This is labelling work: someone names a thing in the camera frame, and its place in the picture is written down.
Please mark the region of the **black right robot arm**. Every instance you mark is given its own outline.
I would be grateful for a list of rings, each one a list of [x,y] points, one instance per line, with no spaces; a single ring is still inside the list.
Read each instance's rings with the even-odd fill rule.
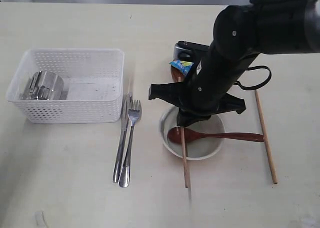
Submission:
[[[245,101],[229,94],[239,77],[254,69],[260,54],[318,53],[320,0],[250,0],[230,5],[213,26],[210,45],[179,41],[174,58],[192,67],[181,82],[151,84],[148,98],[176,107],[177,125],[187,127],[212,115],[246,109]]]

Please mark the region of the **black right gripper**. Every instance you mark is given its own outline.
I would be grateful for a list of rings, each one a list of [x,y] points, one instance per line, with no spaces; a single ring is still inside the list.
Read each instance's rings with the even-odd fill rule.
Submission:
[[[227,59],[210,48],[182,82],[151,84],[148,99],[159,98],[179,107],[176,123],[180,127],[207,121],[217,113],[240,114],[246,109],[245,101],[227,92],[245,69],[241,60]]]

